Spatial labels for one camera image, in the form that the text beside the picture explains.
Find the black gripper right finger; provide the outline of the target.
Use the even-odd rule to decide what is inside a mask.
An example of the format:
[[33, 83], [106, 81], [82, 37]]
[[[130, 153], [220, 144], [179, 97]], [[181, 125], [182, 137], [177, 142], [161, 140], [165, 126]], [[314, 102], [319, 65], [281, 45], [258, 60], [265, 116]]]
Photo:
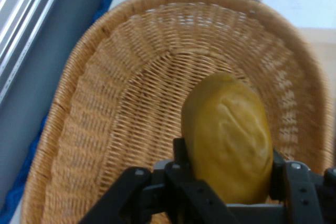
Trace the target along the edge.
[[286, 223], [335, 223], [335, 167], [320, 175], [273, 150], [269, 196], [285, 204]]

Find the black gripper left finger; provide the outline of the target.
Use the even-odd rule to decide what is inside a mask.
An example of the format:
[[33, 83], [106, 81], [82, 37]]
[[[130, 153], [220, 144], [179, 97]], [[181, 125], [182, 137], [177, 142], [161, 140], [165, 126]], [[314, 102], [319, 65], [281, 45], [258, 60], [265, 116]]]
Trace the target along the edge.
[[225, 205], [202, 180], [196, 180], [183, 138], [173, 140], [174, 159], [161, 169], [124, 170], [80, 223], [150, 223], [166, 213], [171, 223], [215, 223]]

